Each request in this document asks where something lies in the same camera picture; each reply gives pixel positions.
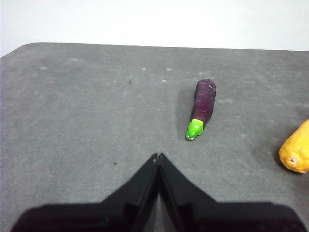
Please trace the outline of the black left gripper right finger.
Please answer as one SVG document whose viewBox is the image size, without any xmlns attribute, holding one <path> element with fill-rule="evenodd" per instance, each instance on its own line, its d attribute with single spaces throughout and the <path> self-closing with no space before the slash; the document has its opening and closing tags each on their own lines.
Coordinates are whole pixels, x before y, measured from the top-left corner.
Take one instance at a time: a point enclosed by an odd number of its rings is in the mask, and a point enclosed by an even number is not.
<svg viewBox="0 0 309 232">
<path fill-rule="evenodd" d="M 160 195 L 178 232 L 304 232 L 285 205 L 217 202 L 189 181 L 164 155 L 158 156 Z"/>
</svg>

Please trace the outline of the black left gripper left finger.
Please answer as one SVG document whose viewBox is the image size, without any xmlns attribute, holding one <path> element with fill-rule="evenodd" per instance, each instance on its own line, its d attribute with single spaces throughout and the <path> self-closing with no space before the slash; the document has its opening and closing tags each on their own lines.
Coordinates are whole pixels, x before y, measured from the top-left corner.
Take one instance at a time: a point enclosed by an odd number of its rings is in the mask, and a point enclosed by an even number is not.
<svg viewBox="0 0 309 232">
<path fill-rule="evenodd" d="M 14 232 L 141 232 L 156 202 L 153 154 L 120 188 L 99 203 L 46 204 L 26 210 Z"/>
</svg>

